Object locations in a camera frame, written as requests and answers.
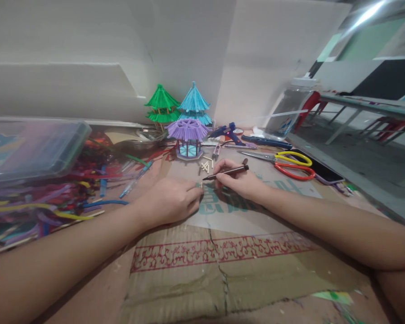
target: hand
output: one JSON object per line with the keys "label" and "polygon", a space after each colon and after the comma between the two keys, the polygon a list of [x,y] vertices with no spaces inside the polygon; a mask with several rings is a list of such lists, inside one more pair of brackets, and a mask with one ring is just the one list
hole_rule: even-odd
{"label": "hand", "polygon": [[142,215],[152,227],[181,221],[199,209],[202,188],[185,179],[165,178],[157,182],[148,192],[138,198]]}
{"label": "hand", "polygon": [[242,164],[231,160],[220,160],[213,170],[213,173],[216,174],[215,186],[218,189],[222,189],[223,186],[226,186],[237,192],[243,198],[257,202],[258,194],[260,194],[267,185],[258,179],[253,172],[246,171],[234,175],[219,173],[241,166]]}

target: yellow scissors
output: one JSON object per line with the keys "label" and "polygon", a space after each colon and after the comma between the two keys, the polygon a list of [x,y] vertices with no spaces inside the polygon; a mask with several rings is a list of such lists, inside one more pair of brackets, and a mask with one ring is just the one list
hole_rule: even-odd
{"label": "yellow scissors", "polygon": [[[312,165],[312,161],[307,156],[304,156],[303,154],[300,154],[298,152],[283,151],[283,152],[276,153],[275,155],[269,154],[269,153],[245,152],[245,151],[239,151],[239,153],[249,155],[251,157],[258,158],[261,160],[272,162],[276,169],[281,171],[286,176],[289,176],[295,180],[308,181],[310,179],[315,178],[315,171],[313,171],[311,168],[309,168]],[[294,155],[299,158],[302,158],[306,162],[297,161],[297,160],[291,159],[289,157],[286,157],[284,155]],[[291,162],[294,164],[277,163],[276,162],[277,159],[285,160],[285,161],[288,161],[288,162]],[[303,170],[303,171],[309,173],[309,175],[306,177],[298,176],[298,175],[295,175],[293,173],[286,171],[284,168],[300,169],[300,170]]]}

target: red printed pattern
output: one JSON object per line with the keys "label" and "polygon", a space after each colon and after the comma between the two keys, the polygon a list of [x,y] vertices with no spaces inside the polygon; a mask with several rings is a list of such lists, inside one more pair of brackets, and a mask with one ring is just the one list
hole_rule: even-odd
{"label": "red printed pattern", "polygon": [[216,262],[275,257],[314,251],[317,247],[295,232],[200,240],[137,247],[132,272],[169,269]]}

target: gray floor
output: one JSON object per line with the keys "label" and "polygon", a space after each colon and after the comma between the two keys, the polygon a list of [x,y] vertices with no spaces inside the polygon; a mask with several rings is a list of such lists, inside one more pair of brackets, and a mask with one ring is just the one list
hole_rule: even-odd
{"label": "gray floor", "polygon": [[[331,105],[325,110],[336,111],[339,108]],[[353,109],[346,109],[331,125],[328,125],[328,120],[334,114],[323,113],[313,120],[314,126],[301,127],[289,138],[304,151],[341,173],[391,213],[405,220],[405,187],[396,185],[396,182],[405,178],[405,134],[387,146],[382,146],[372,138],[360,140],[358,129],[364,129],[379,117],[362,112],[344,134],[331,145],[325,145],[325,141],[353,112]]]}

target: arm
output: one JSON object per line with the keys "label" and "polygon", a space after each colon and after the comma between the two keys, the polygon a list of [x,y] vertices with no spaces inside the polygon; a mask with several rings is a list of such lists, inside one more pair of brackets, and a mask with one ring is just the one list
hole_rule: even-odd
{"label": "arm", "polygon": [[[213,173],[239,166],[222,160]],[[405,226],[345,204],[271,188],[249,171],[234,178],[225,174],[216,177],[217,187],[235,190],[375,269],[388,299],[399,315],[405,315]]]}
{"label": "arm", "polygon": [[164,179],[133,204],[0,255],[0,323],[30,323],[141,233],[199,208],[200,188]]}

